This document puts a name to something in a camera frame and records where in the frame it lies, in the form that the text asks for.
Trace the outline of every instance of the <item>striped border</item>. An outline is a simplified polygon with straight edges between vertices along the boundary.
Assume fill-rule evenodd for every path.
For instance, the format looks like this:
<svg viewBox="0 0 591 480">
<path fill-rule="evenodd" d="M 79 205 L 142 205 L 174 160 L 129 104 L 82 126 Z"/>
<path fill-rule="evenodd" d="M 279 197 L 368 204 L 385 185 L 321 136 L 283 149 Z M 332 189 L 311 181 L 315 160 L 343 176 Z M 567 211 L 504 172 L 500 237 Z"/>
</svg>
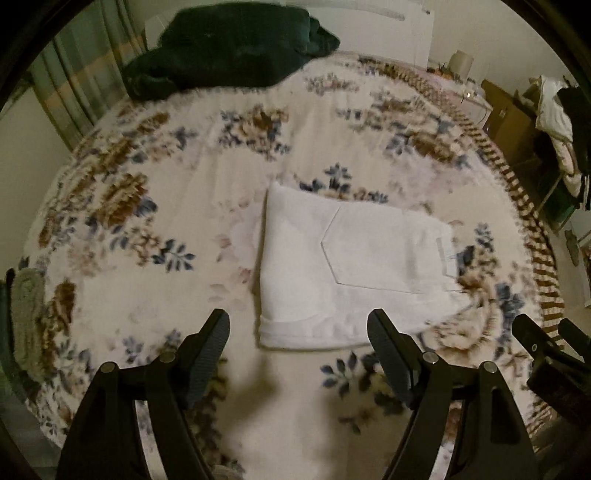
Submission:
<svg viewBox="0 0 591 480">
<path fill-rule="evenodd" d="M 550 246 L 548 233 L 535 211 L 534 204 L 519 184 L 515 173 L 507 165 L 503 154 L 482 129 L 459 111 L 447 99 L 446 94 L 435 89 L 428 80 L 399 65 L 380 61 L 375 61 L 375 63 L 385 68 L 388 76 L 404 81 L 450 116 L 482 150 L 491 169 L 499 174 L 505 191 L 509 194 L 517 209 L 522 224 L 520 231 L 524 237 L 524 245 L 531 254 L 534 280 L 538 289 L 538 298 L 540 299 L 542 329 L 555 341 L 558 341 L 560 339 L 558 324 L 563 318 L 564 300 L 558 286 L 556 258 Z M 532 416 L 527 424 L 528 433 L 534 435 L 551 415 L 551 407 L 543 400 L 536 398 L 533 404 Z"/>
</svg>

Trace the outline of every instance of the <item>green blanket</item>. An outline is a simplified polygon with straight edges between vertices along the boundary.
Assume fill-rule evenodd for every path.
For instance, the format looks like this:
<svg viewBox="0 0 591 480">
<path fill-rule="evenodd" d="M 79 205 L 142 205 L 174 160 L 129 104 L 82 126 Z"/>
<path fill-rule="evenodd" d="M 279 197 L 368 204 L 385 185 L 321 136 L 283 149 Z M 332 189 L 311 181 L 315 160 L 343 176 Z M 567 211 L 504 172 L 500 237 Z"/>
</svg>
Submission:
<svg viewBox="0 0 591 480">
<path fill-rule="evenodd" d="M 123 77 L 134 100 L 160 100 L 195 87 L 267 87 L 339 43 L 302 8 L 258 3 L 187 8 L 162 33 L 160 46 L 125 66 Z"/>
</svg>

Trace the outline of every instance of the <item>wall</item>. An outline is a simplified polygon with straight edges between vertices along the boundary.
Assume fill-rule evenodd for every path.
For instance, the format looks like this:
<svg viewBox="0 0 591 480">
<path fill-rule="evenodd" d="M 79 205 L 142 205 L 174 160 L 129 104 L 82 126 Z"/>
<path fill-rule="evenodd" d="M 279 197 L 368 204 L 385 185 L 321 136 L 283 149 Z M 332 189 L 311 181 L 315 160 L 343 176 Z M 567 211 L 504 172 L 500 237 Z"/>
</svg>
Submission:
<svg viewBox="0 0 591 480">
<path fill-rule="evenodd" d="M 221 4 L 224 1 L 232 0 L 128 0 L 128 8 L 135 28 L 143 30 L 147 19 L 170 8 Z"/>
<path fill-rule="evenodd" d="M 456 50 L 474 57 L 470 77 L 509 93 L 525 90 L 529 77 L 572 76 L 558 55 L 501 0 L 417 0 L 435 12 L 430 58 L 448 62 Z"/>
<path fill-rule="evenodd" d="M 68 155 L 32 89 L 0 119 L 0 277 L 18 265 L 37 209 Z"/>
</svg>

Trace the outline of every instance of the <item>floral bedspread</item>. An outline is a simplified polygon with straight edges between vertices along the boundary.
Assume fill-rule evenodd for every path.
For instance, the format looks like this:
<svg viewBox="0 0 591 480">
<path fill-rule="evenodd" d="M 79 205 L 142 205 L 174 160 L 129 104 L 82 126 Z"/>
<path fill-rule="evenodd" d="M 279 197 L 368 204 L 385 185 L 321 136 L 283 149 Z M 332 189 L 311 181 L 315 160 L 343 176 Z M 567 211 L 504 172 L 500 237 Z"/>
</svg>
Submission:
<svg viewBox="0 0 591 480">
<path fill-rule="evenodd" d="M 472 304 L 417 336 L 448 362 L 499 365 L 533 431 L 545 405 L 511 336 L 527 313 L 551 335 L 563 307 L 544 228 L 501 154 L 405 67 L 335 54 L 269 89 L 192 90 L 123 101 L 73 152 L 38 212 L 22 264 L 46 279 L 47 379 L 28 407 L 62 445 L 105 361 L 142 365 L 209 313 L 232 332 L 187 419 L 211 465 L 247 479 L 381 478 L 408 421 L 370 347 L 259 348 L 265 192 L 422 210 L 454 227 L 457 281 Z M 145 404 L 148 464 L 163 478 Z M 433 478 L 442 478 L 452 406 Z"/>
</svg>

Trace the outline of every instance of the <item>black clamp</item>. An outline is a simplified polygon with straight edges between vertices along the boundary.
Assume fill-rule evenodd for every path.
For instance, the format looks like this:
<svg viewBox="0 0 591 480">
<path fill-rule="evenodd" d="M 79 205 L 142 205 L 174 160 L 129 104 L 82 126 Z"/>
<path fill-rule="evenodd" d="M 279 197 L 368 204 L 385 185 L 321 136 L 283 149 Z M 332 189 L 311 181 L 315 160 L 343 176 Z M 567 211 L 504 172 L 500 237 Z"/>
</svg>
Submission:
<svg viewBox="0 0 591 480">
<path fill-rule="evenodd" d="M 528 387 L 573 424 L 591 424 L 591 339 L 569 319 L 558 325 L 558 333 L 584 362 L 564 353 L 545 331 L 527 315 L 513 321 L 515 338 L 534 358 Z"/>
<path fill-rule="evenodd" d="M 177 352 L 149 365 L 101 365 L 70 428 L 56 480 L 148 480 L 135 400 L 147 400 L 158 451 L 169 480 L 213 480 L 182 410 L 205 393 L 230 334 L 230 320 L 216 309 L 199 333 Z"/>
<path fill-rule="evenodd" d="M 394 394 L 413 410 L 384 480 L 429 479 L 454 400 L 462 401 L 462 417 L 447 479 L 538 478 L 525 425 L 493 362 L 449 365 L 399 333 L 383 310 L 369 315 L 368 335 Z"/>
</svg>

